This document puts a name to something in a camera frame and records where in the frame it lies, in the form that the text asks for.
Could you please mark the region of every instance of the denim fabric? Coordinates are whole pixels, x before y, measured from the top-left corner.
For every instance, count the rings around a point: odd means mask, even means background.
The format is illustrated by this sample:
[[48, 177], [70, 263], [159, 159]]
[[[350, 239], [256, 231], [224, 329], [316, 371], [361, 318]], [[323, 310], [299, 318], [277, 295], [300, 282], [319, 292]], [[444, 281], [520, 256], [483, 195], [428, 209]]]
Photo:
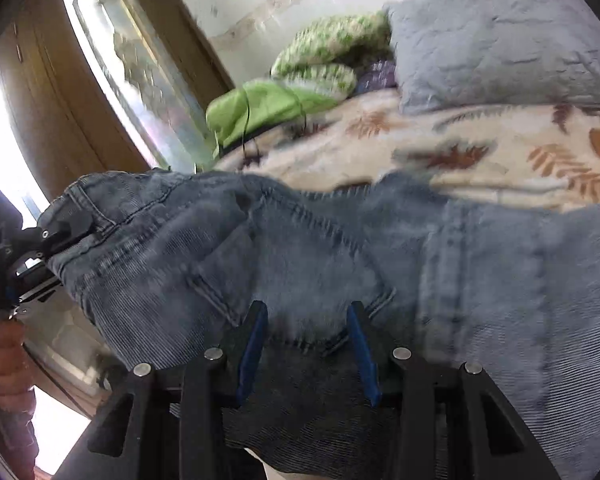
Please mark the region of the denim fabric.
[[600, 206], [565, 215], [463, 202], [394, 173], [331, 194], [256, 175], [80, 179], [96, 234], [49, 261], [128, 367], [186, 362], [252, 300], [270, 334], [231, 444], [276, 469], [378, 478], [397, 413], [365, 406], [345, 310], [437, 362], [484, 365], [564, 480], [600, 468]]

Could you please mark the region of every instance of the floral blanket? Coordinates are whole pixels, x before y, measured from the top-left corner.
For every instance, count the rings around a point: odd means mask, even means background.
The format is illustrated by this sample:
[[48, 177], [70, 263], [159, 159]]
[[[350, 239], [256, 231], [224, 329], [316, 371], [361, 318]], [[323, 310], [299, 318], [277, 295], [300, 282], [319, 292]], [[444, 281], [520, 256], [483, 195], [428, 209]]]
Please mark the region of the floral blanket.
[[398, 113], [395, 89], [269, 130], [219, 161], [328, 191], [409, 171], [471, 200], [554, 210], [600, 202], [600, 110], [492, 105]]

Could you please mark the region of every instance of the jeans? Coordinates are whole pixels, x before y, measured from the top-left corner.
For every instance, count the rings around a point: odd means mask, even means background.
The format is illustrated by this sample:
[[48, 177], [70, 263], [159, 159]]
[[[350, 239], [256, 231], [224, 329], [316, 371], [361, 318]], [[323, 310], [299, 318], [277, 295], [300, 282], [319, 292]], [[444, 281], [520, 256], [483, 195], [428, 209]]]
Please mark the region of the jeans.
[[480, 362], [564, 480], [600, 468], [600, 206], [513, 210], [405, 174], [307, 193], [248, 174], [83, 177], [40, 226], [96, 233], [52, 270], [131, 368], [183, 364], [269, 307], [254, 391], [228, 442], [285, 472], [378, 478], [397, 412], [365, 405], [346, 308], [434, 362]]

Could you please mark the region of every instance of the black device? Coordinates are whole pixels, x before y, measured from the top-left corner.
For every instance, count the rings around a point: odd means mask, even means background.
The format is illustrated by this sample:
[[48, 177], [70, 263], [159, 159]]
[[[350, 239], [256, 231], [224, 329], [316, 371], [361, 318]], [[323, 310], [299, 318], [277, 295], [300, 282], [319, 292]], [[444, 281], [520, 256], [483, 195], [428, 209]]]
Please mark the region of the black device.
[[[20, 213], [0, 192], [0, 312], [12, 311], [19, 297], [48, 278], [40, 271], [43, 266], [18, 274], [26, 258], [56, 254], [90, 234], [92, 226], [89, 214], [75, 212], [48, 230], [23, 230]], [[250, 394], [266, 327], [267, 307], [255, 301], [241, 326], [186, 365], [166, 370], [137, 365], [98, 410], [54, 479], [232, 480], [222, 409], [239, 408]], [[400, 409], [400, 428], [382, 478], [436, 478], [441, 465], [436, 407], [443, 406], [442, 463], [449, 479], [560, 480], [481, 366], [453, 369], [426, 362], [375, 328], [359, 302], [347, 311], [347, 329], [369, 409]], [[180, 409], [175, 426], [168, 423], [174, 404]], [[13, 428], [13, 415], [0, 412], [8, 447], [29, 445], [31, 436], [23, 439], [22, 430], [15, 434]], [[169, 451], [165, 442], [177, 442], [177, 449]], [[3, 470], [0, 479], [14, 478], [0, 457]]]

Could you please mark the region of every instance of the fluffy gray pillow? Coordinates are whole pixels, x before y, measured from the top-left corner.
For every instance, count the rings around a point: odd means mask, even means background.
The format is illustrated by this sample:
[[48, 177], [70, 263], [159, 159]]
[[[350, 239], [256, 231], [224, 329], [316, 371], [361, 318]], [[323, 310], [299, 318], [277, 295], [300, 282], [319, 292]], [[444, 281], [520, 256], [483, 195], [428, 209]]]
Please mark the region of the fluffy gray pillow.
[[600, 22], [565, 0], [387, 4], [401, 111], [476, 104], [600, 106]]

